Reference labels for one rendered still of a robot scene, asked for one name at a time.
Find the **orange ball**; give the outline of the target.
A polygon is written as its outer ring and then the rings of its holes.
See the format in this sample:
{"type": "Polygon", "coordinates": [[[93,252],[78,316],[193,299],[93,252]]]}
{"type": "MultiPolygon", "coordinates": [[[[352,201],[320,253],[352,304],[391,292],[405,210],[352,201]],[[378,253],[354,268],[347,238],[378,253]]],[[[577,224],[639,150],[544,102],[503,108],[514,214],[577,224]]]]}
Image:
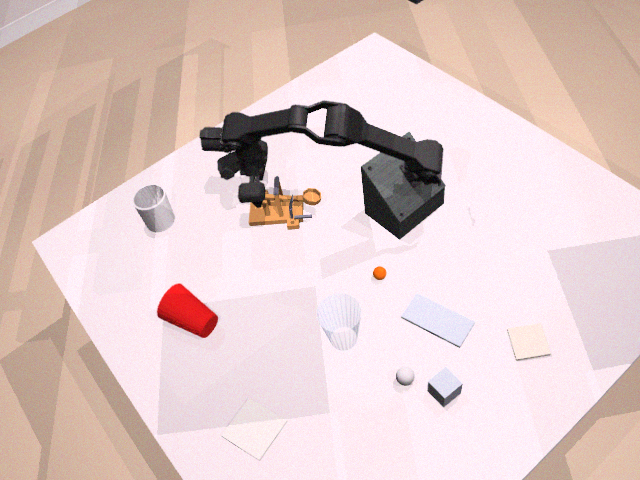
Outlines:
{"type": "Polygon", "coordinates": [[[386,270],[383,267],[376,267],[373,271],[373,276],[377,280],[383,280],[386,277],[386,270]]]}

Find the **red cylinder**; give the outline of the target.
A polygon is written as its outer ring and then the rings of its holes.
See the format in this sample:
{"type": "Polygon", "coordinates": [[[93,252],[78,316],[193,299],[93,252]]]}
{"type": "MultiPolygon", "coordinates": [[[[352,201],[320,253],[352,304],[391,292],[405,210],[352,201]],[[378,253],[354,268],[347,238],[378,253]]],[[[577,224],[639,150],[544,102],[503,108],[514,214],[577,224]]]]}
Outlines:
{"type": "Polygon", "coordinates": [[[158,317],[172,325],[206,338],[214,330],[218,316],[181,284],[170,287],[158,304],[158,317]]]}

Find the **clear plastic cup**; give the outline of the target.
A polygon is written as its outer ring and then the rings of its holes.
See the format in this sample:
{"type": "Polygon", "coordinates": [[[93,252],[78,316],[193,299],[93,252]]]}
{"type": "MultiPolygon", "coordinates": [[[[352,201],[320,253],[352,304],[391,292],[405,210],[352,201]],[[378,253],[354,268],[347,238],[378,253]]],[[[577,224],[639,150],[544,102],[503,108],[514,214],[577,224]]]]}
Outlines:
{"type": "Polygon", "coordinates": [[[358,340],[362,308],[359,301],[347,293],[325,297],[316,310],[317,320],[334,348],[346,351],[358,340]]]}

